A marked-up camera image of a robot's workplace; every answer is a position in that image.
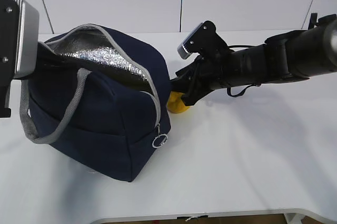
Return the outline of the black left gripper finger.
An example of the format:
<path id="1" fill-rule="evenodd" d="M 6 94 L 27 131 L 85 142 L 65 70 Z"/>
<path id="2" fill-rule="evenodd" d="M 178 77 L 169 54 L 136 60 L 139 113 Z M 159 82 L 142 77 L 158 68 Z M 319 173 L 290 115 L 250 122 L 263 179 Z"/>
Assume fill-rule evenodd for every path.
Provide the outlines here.
<path id="1" fill-rule="evenodd" d="M 37 59 L 49 63 L 66 63 L 66 59 L 56 54 L 48 45 L 40 41 L 37 44 Z"/>

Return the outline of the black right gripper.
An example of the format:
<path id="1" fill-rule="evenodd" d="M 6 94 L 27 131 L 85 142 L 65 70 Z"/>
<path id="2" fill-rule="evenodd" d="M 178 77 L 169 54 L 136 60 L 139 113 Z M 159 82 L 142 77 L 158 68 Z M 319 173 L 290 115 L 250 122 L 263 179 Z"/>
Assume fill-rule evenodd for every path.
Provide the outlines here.
<path id="1" fill-rule="evenodd" d="M 183 92 L 185 105 L 195 105 L 200 99 L 214 91 L 214 86 L 223 80 L 223 66 L 229 62 L 230 54 L 216 54 L 215 58 L 198 55 L 192 63 L 176 72 L 170 80 L 171 90 Z"/>

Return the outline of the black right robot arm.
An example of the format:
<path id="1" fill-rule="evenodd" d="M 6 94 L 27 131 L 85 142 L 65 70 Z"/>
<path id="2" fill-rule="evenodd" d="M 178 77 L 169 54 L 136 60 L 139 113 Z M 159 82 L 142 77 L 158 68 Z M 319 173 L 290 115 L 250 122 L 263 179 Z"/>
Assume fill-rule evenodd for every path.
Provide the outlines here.
<path id="1" fill-rule="evenodd" d="M 218 89 L 231 95 L 234 87 L 246 90 L 263 84 L 308 80 L 336 72 L 336 15 L 312 13 L 308 28 L 267 38 L 264 43 L 228 45 L 211 21 L 199 24 L 177 49 L 182 59 L 195 60 L 176 72 L 172 90 L 185 105 Z"/>

